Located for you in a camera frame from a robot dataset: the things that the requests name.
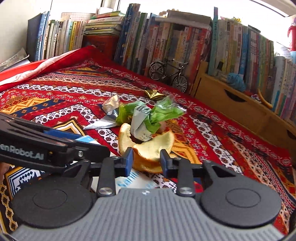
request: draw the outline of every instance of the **green plastic wrapper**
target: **green plastic wrapper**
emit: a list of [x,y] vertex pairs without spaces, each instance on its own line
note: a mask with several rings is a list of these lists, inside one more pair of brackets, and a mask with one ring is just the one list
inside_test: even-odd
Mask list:
[[161,121],[175,119],[185,113],[186,110],[181,108],[172,96],[167,96],[158,101],[153,109],[142,101],[120,104],[116,123],[131,124],[131,134],[141,141],[148,141],[160,128]]

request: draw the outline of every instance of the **miniature bicycle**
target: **miniature bicycle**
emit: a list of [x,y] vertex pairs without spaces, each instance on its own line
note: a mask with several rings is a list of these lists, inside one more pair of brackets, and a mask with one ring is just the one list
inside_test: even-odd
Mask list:
[[[173,64],[170,64],[169,62],[176,62],[179,64],[180,67],[179,68],[175,67]],[[166,78],[176,75],[176,77],[173,78],[173,80],[171,81],[170,84],[174,88],[176,88],[176,89],[180,90],[182,93],[184,93],[188,87],[188,81],[182,72],[185,69],[187,64],[188,64],[188,62],[183,63],[183,62],[176,61],[175,59],[172,59],[172,60],[165,59],[165,63],[157,60],[156,62],[153,62],[150,64],[149,76],[153,80],[164,81]],[[171,75],[167,75],[166,69],[167,69],[168,65],[177,69],[178,71],[176,73],[171,74]]]

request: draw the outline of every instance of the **bicycle wheel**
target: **bicycle wheel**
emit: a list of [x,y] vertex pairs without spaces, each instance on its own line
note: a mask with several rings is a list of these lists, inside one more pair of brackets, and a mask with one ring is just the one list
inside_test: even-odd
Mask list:
[[172,86],[184,93],[187,90],[188,81],[184,76],[179,75],[174,78]]
[[153,80],[159,80],[163,76],[163,66],[160,63],[152,63],[149,69],[149,76]]

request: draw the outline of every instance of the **red bottle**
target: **red bottle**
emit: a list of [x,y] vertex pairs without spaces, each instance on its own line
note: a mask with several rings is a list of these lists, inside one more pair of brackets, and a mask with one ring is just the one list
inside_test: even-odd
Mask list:
[[290,51],[296,51],[296,18],[288,29],[288,38],[290,41]]

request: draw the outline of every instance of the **silver bolt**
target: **silver bolt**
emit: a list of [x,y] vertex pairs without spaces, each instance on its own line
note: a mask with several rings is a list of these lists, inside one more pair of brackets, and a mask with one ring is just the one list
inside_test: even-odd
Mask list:
[[189,188],[189,187],[180,188],[179,192],[183,195],[190,195],[193,193],[192,188]]
[[79,152],[78,152],[78,156],[79,156],[79,157],[83,157],[83,151],[79,151]]
[[113,193],[111,188],[100,188],[99,193],[102,195],[110,195]]

